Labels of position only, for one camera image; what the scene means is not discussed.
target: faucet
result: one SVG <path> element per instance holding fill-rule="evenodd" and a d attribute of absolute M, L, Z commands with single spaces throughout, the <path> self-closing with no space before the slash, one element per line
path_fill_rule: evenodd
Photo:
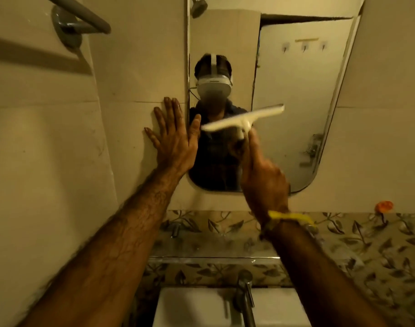
<path fill-rule="evenodd" d="M 238 274 L 237 288 L 233 305 L 238 312 L 242 313 L 245 327 L 256 327 L 253 316 L 254 301 L 251 295 L 253 275 L 250 271 L 242 269 Z"/>

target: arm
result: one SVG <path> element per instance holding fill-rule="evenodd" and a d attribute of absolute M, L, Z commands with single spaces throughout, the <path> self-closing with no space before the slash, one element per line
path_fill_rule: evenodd
<path fill-rule="evenodd" d="M 165 98 L 167 119 L 155 108 L 161 135 L 145 129 L 158 150 L 158 167 L 141 189 L 59 272 L 19 324 L 117 327 L 133 300 L 167 206 L 192 167 L 199 116 L 187 134 L 177 100 Z"/>
<path fill-rule="evenodd" d="M 260 151 L 254 130 L 243 160 L 242 189 L 263 226 L 268 211 L 289 212 L 289 184 Z M 268 234 L 297 290 L 312 326 L 388 326 L 351 280 L 298 223 L 282 221 Z"/>

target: vr headset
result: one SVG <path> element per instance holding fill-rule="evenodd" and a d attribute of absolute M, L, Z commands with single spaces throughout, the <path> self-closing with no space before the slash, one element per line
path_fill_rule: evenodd
<path fill-rule="evenodd" d="M 196 88 L 200 98 L 219 97 L 228 98 L 232 93 L 233 76 L 218 74 L 216 68 L 216 54 L 211 54 L 211 74 L 202 76 L 196 81 Z"/>

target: dark hair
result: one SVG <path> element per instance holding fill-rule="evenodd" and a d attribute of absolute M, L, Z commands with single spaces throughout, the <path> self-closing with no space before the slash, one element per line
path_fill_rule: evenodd
<path fill-rule="evenodd" d="M 195 78 L 198 78 L 201 67 L 203 65 L 207 65 L 209 67 L 209 74 L 211 74 L 210 65 L 212 64 L 212 55 L 211 54 L 204 54 L 203 57 L 197 62 L 195 65 Z M 218 67 L 218 74 L 223 74 L 225 76 L 228 76 L 229 78 L 232 77 L 232 65 L 227 60 L 227 57 L 223 55 L 217 55 L 216 56 L 216 65 Z M 220 67 L 226 67 L 227 73 L 225 71 L 222 71 L 219 69 Z"/>

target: metal grab bar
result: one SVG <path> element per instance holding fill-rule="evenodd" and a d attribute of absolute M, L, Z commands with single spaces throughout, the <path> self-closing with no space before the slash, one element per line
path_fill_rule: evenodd
<path fill-rule="evenodd" d="M 52 9 L 52 21 L 58 37 L 69 48 L 79 48 L 82 34 L 111 32 L 107 21 L 76 0 L 49 0 L 55 4 Z"/>

